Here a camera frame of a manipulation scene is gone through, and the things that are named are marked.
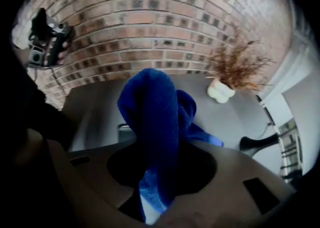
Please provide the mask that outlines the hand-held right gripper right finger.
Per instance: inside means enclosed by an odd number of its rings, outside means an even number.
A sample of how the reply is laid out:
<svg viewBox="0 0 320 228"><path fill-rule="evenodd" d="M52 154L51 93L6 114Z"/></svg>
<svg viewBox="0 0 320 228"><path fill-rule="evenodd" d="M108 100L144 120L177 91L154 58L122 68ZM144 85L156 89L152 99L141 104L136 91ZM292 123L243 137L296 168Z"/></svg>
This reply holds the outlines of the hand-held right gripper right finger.
<svg viewBox="0 0 320 228"><path fill-rule="evenodd" d="M193 145L214 158L215 174L198 192L177 196L155 223L158 227L258 226L295 192L278 175L242 152L200 141Z"/></svg>

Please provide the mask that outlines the person's torso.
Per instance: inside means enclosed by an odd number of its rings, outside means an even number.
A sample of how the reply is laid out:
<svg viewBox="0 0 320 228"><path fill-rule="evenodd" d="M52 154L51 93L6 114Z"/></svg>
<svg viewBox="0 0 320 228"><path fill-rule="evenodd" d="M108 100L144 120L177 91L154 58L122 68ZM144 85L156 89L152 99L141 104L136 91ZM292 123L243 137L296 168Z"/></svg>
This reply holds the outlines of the person's torso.
<svg viewBox="0 0 320 228"><path fill-rule="evenodd" d="M10 119L20 128L31 128L45 139L57 141L67 151L77 128L61 111L46 103L45 94L27 74L23 62L29 51L15 47L8 59L9 99L13 111Z"/></svg>

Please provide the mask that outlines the person's left hand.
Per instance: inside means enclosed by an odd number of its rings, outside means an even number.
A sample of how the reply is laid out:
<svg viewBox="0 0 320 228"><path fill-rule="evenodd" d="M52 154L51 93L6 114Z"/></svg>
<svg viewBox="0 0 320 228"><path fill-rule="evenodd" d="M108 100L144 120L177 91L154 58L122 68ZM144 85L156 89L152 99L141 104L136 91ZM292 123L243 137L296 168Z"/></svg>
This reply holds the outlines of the person's left hand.
<svg viewBox="0 0 320 228"><path fill-rule="evenodd" d="M59 52L58 54L57 64L62 65L64 63L64 59L66 58L69 52L69 47L70 47L70 44L67 41L65 41L62 44L63 51Z"/></svg>

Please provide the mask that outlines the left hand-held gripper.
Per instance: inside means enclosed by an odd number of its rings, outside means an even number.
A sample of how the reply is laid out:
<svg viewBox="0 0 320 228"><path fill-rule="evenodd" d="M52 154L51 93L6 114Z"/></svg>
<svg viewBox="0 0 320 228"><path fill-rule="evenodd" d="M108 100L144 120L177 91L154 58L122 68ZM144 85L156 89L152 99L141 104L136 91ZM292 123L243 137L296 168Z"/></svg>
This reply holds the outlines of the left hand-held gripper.
<svg viewBox="0 0 320 228"><path fill-rule="evenodd" d="M57 68L58 54L63 51L62 44L67 41L71 45L75 37L75 29L67 22L59 23L40 8L31 21L27 33L27 48L21 53L13 50L12 68Z"/></svg>

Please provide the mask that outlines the blue cloth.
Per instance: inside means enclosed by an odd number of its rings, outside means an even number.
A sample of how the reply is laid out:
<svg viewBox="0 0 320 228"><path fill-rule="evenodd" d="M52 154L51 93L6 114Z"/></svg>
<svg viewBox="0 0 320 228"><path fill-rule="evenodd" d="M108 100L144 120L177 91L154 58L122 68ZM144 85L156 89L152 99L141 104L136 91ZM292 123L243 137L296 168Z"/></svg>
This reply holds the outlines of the blue cloth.
<svg viewBox="0 0 320 228"><path fill-rule="evenodd" d="M176 89L166 73L142 70L124 86L117 105L136 134L116 164L120 182L133 188L120 207L123 213L145 222L143 199L163 213L176 196L196 193L213 179L215 159L193 142L223 143L194 123L194 99Z"/></svg>

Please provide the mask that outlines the orange plant in white pot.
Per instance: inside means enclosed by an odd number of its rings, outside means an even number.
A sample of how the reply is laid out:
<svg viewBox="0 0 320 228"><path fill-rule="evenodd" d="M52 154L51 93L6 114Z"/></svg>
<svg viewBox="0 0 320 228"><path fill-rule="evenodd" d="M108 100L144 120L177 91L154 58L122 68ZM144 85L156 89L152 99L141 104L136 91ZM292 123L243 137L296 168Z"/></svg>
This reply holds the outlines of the orange plant in white pot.
<svg viewBox="0 0 320 228"><path fill-rule="evenodd" d="M239 31L235 32L233 44L219 47L210 58L214 76L207 88L207 94L223 104L238 90L259 91L267 84L255 79L264 74L274 60L258 51L259 41L246 39Z"/></svg>

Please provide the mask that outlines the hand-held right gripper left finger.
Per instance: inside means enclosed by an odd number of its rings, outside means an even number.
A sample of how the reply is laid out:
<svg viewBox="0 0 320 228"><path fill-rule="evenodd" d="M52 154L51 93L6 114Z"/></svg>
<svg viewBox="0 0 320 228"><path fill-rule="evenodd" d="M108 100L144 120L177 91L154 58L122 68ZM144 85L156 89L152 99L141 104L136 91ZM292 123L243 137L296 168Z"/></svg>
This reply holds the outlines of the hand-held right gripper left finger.
<svg viewBox="0 0 320 228"><path fill-rule="evenodd" d="M14 156L14 178L21 228L146 228L101 197L58 142L32 129Z"/></svg>

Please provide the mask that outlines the white table lamp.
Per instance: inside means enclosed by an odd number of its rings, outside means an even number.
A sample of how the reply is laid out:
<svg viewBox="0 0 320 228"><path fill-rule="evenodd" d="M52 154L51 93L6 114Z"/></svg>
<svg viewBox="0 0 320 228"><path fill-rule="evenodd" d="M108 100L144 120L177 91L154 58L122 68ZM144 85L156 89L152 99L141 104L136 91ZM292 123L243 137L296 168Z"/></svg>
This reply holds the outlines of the white table lamp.
<svg viewBox="0 0 320 228"><path fill-rule="evenodd" d="M276 123L276 120L282 117L288 120L285 110L290 110L295 121L294 128L260 140L243 137L240 141L240 150L256 149L259 151L277 144L281 138L289 135L293 130L297 130L303 158L317 157L320 151L320 90L302 87L301 84L297 84L285 91L283 97L286 106L278 104L274 115L271 115L268 107L264 107L264 110L275 128L283 125L281 122Z"/></svg>

